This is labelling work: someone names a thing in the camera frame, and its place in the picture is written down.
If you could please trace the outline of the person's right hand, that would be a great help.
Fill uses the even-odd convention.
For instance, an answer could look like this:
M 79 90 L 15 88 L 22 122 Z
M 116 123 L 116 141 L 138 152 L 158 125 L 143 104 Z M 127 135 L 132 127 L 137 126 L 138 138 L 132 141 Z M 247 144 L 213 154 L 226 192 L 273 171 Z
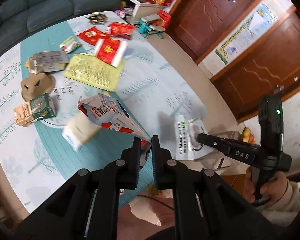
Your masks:
M 251 181 L 252 170 L 249 167 L 245 174 L 245 181 L 243 184 L 243 193 L 242 196 L 250 204 L 255 201 L 255 185 Z M 283 172 L 276 172 L 274 179 L 268 181 L 260 188 L 260 194 L 268 195 L 270 197 L 269 201 L 266 204 L 266 207 L 270 207 L 278 202 L 287 191 L 289 185 L 289 180 L 286 178 Z

